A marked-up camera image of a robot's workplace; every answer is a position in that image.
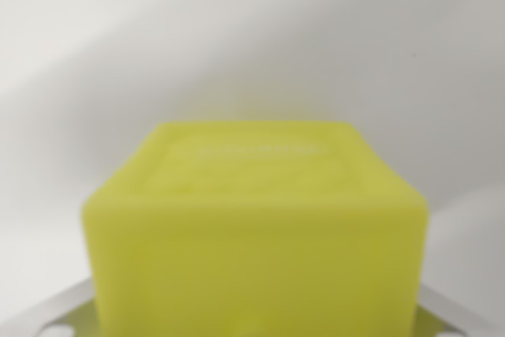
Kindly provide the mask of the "black silver gripper left finger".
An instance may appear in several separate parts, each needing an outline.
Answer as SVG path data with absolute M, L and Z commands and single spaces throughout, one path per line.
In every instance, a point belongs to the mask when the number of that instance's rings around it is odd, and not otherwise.
M 100 336 L 91 279 L 1 323 L 2 336 Z

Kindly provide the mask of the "black silver gripper right finger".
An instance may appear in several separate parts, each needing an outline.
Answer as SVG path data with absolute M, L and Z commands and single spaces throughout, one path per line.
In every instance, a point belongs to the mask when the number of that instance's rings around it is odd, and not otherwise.
M 468 333 L 461 326 L 467 315 L 468 312 L 456 302 L 422 284 L 412 336 L 467 336 Z

